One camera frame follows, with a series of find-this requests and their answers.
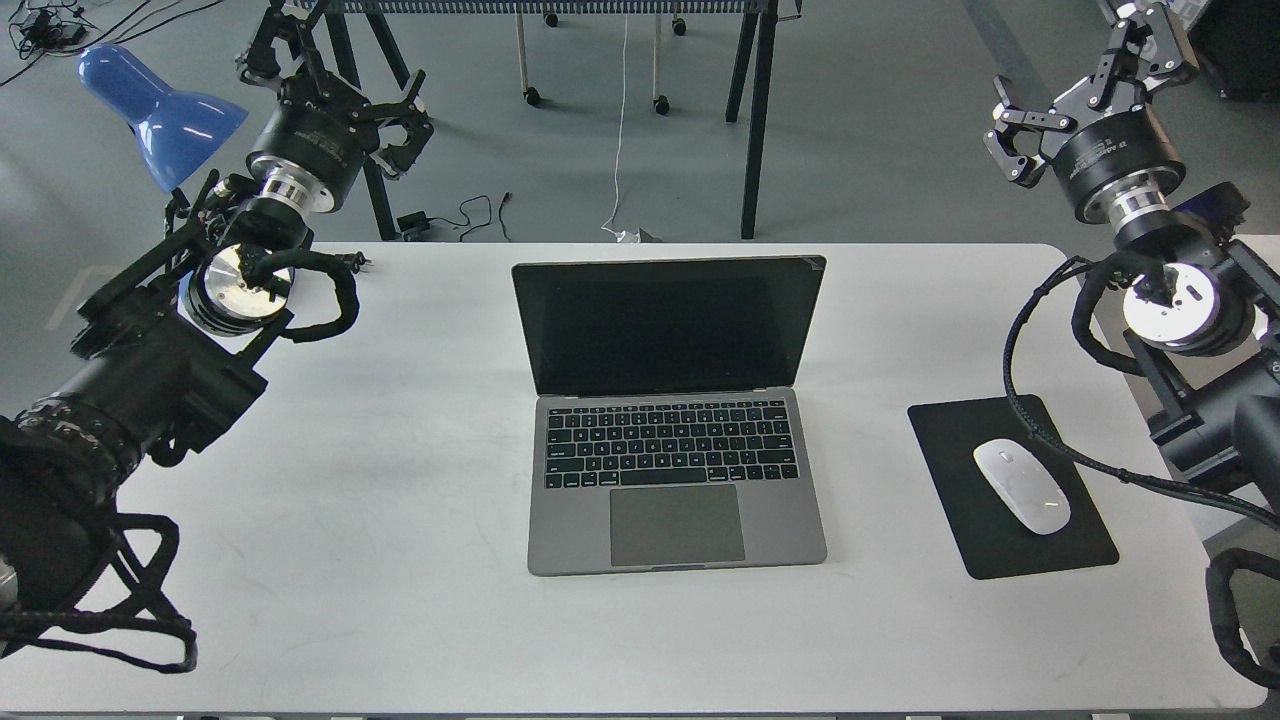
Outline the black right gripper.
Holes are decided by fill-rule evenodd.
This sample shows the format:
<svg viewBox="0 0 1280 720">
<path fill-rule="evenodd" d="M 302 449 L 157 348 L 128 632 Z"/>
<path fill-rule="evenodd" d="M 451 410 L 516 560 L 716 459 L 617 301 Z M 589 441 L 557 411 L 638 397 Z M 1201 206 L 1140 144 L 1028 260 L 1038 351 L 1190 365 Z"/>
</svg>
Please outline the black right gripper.
<svg viewBox="0 0 1280 720">
<path fill-rule="evenodd" d="M 1188 85 L 1201 74 L 1181 18 L 1167 1 L 1100 1 L 1098 5 L 1111 35 L 1097 69 L 1088 77 L 1089 109 L 1111 106 L 1121 82 L 1139 87 L 1139 95 L 1147 97 L 1165 86 Z M 1039 183 L 1050 164 L 1075 219 L 1082 223 L 1107 220 L 1100 195 L 1117 181 L 1147 174 L 1155 178 L 1161 193 L 1169 195 L 1187 177 L 1185 163 L 1148 104 L 1110 114 L 1080 129 L 1075 118 L 1052 108 L 1047 111 L 1021 108 L 1006 76 L 996 74 L 993 87 L 998 101 L 983 141 L 1004 178 L 1030 188 Z M 1070 138 L 1059 151 L 1044 151 L 1041 142 L 1046 137 L 1062 142 Z"/>
</svg>

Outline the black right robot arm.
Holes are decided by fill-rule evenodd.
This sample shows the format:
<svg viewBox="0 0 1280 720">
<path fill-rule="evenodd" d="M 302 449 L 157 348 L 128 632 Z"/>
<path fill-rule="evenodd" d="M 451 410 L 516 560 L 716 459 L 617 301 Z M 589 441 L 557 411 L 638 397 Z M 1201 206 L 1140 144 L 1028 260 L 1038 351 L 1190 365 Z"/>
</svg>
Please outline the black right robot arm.
<svg viewBox="0 0 1280 720">
<path fill-rule="evenodd" d="M 1277 273 L 1236 237 L 1249 204 L 1235 184 L 1169 201 L 1187 169 L 1152 99 L 1198 74 L 1180 18 L 1164 1 L 1106 17 L 1098 65 L 1048 109 L 1024 108 L 1011 81 L 995 77 L 998 104 L 984 142 L 1006 181 L 1029 188 L 1051 170 L 1074 217 L 1110 225 L 1115 243 L 1102 260 L 1066 260 L 1034 290 L 1005 342 L 1005 395 L 1030 437 L 1070 461 L 1276 530 Z M 1160 402 L 1149 437 L 1178 480 L 1088 457 L 1023 406 L 1012 382 L 1019 334 L 1074 275 L 1084 275 L 1071 315 L 1078 346 L 1149 383 Z"/>
</svg>

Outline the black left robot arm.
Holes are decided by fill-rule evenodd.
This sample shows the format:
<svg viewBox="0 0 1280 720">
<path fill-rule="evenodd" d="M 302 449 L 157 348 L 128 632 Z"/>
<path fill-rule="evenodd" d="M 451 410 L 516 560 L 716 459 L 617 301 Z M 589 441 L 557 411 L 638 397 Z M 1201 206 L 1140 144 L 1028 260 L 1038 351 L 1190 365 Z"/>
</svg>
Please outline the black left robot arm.
<svg viewBox="0 0 1280 720">
<path fill-rule="evenodd" d="M 79 55 L 83 86 L 134 131 L 152 178 L 172 193 L 165 237 L 81 306 L 83 366 L 3 420 L 3 655 L 90 652 L 84 635 L 146 632 L 180 642 L 157 664 L 195 669 L 196 633 L 163 592 L 179 530 L 123 512 L 116 492 L 143 460 L 172 468 L 227 433 L 266 389 L 255 366 L 278 340 L 310 343 L 358 316 L 361 252 L 314 249 L 308 219 L 342 208 L 360 174 L 393 181 L 433 136 L 390 35 L 394 1 L 268 4 L 239 78 L 276 105 L 242 176 L 180 184 L 227 142 L 244 110 L 182 92 L 116 44 Z"/>
</svg>

